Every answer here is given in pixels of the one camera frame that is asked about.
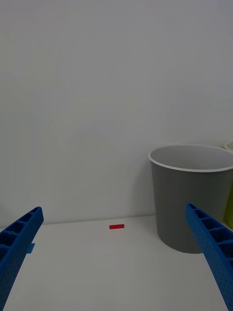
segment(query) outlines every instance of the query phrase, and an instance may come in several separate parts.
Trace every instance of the white tabletop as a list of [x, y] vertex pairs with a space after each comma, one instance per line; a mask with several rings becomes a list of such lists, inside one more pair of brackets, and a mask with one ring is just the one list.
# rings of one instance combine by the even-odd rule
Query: white tabletop
[[203, 254], [164, 245], [154, 216], [44, 225], [34, 242], [4, 311], [227, 310]]

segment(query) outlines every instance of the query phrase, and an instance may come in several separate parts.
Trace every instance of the red block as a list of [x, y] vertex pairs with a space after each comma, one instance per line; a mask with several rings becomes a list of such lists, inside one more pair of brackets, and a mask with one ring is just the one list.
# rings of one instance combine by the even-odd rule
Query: red block
[[125, 225], [124, 224], [120, 224], [120, 225], [110, 225], [109, 229], [124, 229]]

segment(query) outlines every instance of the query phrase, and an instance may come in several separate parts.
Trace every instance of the white rim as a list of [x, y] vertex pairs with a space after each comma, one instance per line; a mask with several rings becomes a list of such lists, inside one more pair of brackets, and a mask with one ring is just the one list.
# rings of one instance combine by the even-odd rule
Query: white rim
[[231, 153], [233, 152], [233, 149], [229, 148], [228, 145], [229, 144], [233, 144], [233, 141], [228, 141], [225, 145], [224, 148], [227, 149], [228, 151], [230, 151]]
[[200, 144], [199, 144], [199, 145], [196, 145], [196, 144], [172, 144], [172, 145], [167, 145], [167, 146], [163, 146], [163, 147], [159, 147], [159, 148], [156, 148], [156, 149], [151, 150], [151, 151], [149, 152], [149, 154], [148, 154], [149, 160], [150, 160], [152, 163], [157, 164], [157, 165], [162, 166], [162, 167], [165, 167], [165, 168], [167, 168], [167, 169], [176, 170], [176, 171], [183, 171], [183, 172], [215, 173], [215, 172], [229, 171], [229, 170], [232, 170], [232, 169], [233, 169], [233, 165], [232, 165], [232, 166], [229, 166], [229, 167], [224, 167], [224, 168], [222, 168], [222, 169], [214, 169], [214, 170], [182, 169], [182, 168], [175, 167], [175, 166], [169, 166], [169, 165], [166, 165], [166, 164], [157, 162], [157, 161], [155, 161], [154, 159], [152, 159], [152, 157], [151, 157], [151, 153], [152, 153], [152, 152], [154, 152], [155, 150], [162, 149], [162, 148], [165, 148], [165, 147], [170, 147], [170, 146], [199, 146], [199, 147], [206, 147], [206, 148], [220, 149], [222, 152], [227, 152], [227, 153], [230, 153], [231, 155], [233, 155], [232, 150], [230, 151], [228, 148], [223, 149], [223, 148], [216, 147], [216, 146], [208, 146], [208, 145], [200, 145]]

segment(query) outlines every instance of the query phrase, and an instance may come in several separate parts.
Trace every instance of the white wall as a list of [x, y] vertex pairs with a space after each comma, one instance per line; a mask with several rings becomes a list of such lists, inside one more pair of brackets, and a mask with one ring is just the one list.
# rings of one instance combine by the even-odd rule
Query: white wall
[[3, 0], [0, 225], [154, 213], [148, 151], [233, 139], [231, 0]]

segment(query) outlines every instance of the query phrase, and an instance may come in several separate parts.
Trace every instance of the yellow bin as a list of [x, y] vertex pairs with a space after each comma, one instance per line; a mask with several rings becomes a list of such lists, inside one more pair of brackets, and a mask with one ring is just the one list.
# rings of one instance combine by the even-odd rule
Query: yellow bin
[[[233, 153], [233, 141], [226, 143], [225, 149]], [[224, 217], [228, 226], [233, 229], [233, 183]]]

